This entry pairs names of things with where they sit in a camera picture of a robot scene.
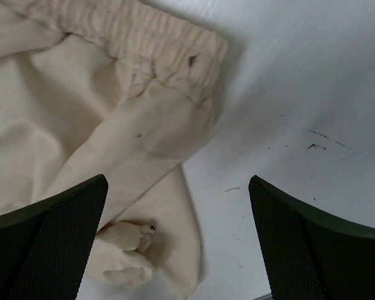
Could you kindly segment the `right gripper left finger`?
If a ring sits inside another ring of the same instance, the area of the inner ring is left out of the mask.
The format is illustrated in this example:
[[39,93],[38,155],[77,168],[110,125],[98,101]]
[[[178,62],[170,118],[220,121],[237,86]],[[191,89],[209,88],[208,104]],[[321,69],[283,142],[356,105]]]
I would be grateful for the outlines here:
[[0,216],[0,299],[76,299],[106,202],[99,174]]

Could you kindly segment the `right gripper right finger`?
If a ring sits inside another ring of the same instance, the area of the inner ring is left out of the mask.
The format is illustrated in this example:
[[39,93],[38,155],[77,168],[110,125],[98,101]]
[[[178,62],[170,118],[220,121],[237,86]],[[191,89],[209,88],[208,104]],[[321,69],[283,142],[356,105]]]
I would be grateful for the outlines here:
[[375,228],[329,214],[258,176],[249,195],[273,299],[375,299]]

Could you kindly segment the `beige trousers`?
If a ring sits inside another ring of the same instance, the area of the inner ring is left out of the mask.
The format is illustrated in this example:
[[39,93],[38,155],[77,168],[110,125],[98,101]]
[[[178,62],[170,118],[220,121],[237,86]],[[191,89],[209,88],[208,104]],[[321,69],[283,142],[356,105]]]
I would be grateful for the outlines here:
[[158,272],[187,299],[201,242],[181,164],[227,49],[140,1],[0,1],[0,215],[103,174],[86,274],[134,289]]

